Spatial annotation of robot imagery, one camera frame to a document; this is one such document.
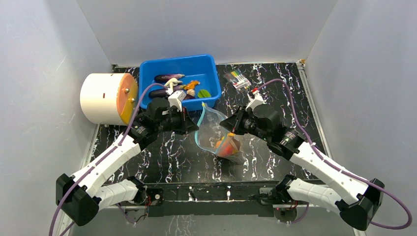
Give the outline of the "yellow bell pepper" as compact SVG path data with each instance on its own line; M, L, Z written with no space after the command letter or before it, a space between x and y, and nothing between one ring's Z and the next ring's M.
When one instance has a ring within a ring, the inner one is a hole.
M232 145L236 146L236 148L240 147L240 140L234 133L228 133L227 135L223 136L219 141L217 141L215 147L219 148L220 146Z

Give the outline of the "clear zip top bag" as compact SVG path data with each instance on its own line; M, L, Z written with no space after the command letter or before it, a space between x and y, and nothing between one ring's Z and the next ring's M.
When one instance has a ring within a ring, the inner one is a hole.
M220 122L226 119L226 115L222 112L210 108L207 103L202 103L202 114L197 122L199 130L195 132L195 142L199 148L202 150L211 152L216 155L217 148L215 147L217 141L219 141L223 136L230 133L225 128L220 126ZM219 157L228 159L237 164L243 164L245 162L241 149L243 147L242 136L236 135L240 140L240 151L232 156L228 157Z

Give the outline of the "round white brown slice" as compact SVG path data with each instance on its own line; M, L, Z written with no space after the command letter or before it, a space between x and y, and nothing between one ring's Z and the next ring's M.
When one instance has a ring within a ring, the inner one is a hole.
M235 136L227 136L224 142L224 150L227 155L233 155L240 151L240 141Z

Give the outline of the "orange peach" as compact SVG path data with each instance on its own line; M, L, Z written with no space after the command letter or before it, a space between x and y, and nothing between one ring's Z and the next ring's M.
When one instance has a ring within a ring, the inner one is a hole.
M217 143L216 144L216 155L219 157L228 157L235 155L239 152L239 150L230 143Z

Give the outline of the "white garlic mushroom toy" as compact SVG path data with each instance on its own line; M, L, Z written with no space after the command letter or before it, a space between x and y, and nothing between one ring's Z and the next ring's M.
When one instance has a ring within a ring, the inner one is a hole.
M170 78L164 85L166 87L166 93L171 95L174 92L174 87L181 85L182 83L183 81L177 78Z

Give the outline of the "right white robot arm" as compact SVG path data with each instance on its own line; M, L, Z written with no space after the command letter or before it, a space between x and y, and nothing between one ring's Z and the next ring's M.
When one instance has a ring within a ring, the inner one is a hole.
M304 135L284 126L279 113L271 105L239 109L220 122L236 135L251 134L266 141L275 154L299 165L318 177L325 186L311 184L286 175L273 190L258 195L264 204L288 204L302 201L338 214L349 226L365 231L382 203L384 184L378 179L371 185L344 175L343 168L328 157L320 159Z

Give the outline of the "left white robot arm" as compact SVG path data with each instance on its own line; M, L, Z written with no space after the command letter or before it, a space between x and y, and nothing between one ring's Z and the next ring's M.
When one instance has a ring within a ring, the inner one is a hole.
M141 113L134 113L124 132L96 159L72 175L56 181L57 210L78 226L89 223L100 210L121 202L150 203L148 187L135 177L104 185L132 157L155 142L163 132L186 135L198 130L182 105L184 95L175 92L167 99L155 98Z

